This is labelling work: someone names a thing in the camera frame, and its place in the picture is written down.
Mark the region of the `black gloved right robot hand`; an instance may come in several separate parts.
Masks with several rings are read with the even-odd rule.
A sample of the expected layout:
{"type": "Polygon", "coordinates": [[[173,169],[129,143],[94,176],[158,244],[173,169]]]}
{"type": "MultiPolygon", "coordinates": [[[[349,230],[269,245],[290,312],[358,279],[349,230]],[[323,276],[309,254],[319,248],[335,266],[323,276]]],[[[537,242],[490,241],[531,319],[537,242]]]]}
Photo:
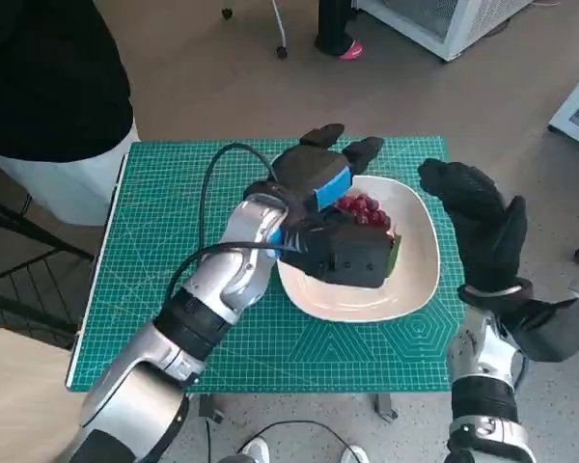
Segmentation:
{"type": "Polygon", "coordinates": [[[453,223],[465,284],[486,293],[515,286],[528,227],[525,200],[506,204],[494,180],[460,162],[429,158],[418,173],[453,223]]]}

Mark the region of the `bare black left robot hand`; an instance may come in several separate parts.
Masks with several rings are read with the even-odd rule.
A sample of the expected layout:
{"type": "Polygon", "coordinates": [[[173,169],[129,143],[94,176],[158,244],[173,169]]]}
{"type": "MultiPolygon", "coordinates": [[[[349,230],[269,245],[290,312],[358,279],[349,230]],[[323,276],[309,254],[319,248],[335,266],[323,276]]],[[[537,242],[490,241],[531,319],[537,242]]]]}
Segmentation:
{"type": "Polygon", "coordinates": [[[384,145],[379,137],[367,137],[332,150],[344,131],[341,123],[315,128],[272,162],[276,181],[310,212],[320,212],[340,199],[353,177],[366,172],[384,145]]]}

